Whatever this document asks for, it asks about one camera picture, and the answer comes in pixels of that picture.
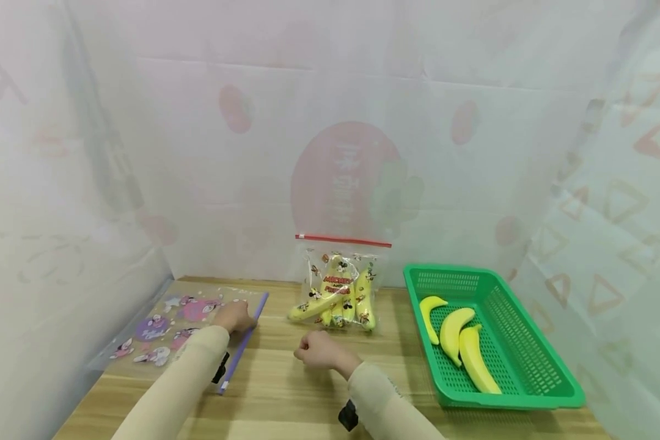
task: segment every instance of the left hand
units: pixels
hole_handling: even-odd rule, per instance
[[[219,325],[228,333],[254,328],[257,321],[249,315],[247,301],[228,302],[220,307],[211,325]]]

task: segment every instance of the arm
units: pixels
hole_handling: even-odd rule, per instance
[[[294,352],[309,367],[336,370],[348,381],[357,416],[375,440],[445,440],[418,409],[404,400],[389,377],[362,362],[325,332],[310,332]]]
[[[173,440],[200,395],[218,371],[230,333],[251,328],[255,321],[244,301],[230,302],[210,327],[193,333],[172,364],[142,395],[112,440]]]
[[[359,421],[373,439],[445,440],[376,366],[362,363],[350,376],[348,386]]]

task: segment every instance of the ziplock bag with bananas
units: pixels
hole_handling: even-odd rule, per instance
[[[390,243],[300,235],[304,278],[301,300],[288,319],[326,328],[376,329],[373,309]]]

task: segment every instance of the red zipper seal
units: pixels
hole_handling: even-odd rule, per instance
[[[308,235],[308,233],[297,233],[297,240],[312,240],[312,241],[330,241],[332,243],[348,243],[348,244],[364,244],[367,246],[376,246],[378,248],[391,249],[393,244],[385,241],[372,241],[372,240],[358,240],[350,239],[342,236],[327,236],[327,235]]]

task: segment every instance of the white curtain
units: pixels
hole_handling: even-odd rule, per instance
[[[289,279],[296,232],[389,240],[391,285],[510,279],[604,427],[660,438],[660,1],[3,3],[0,232],[99,244],[112,288],[66,289],[98,338],[158,246],[177,277]]]
[[[63,10],[0,1],[0,439],[51,439],[169,275]]]

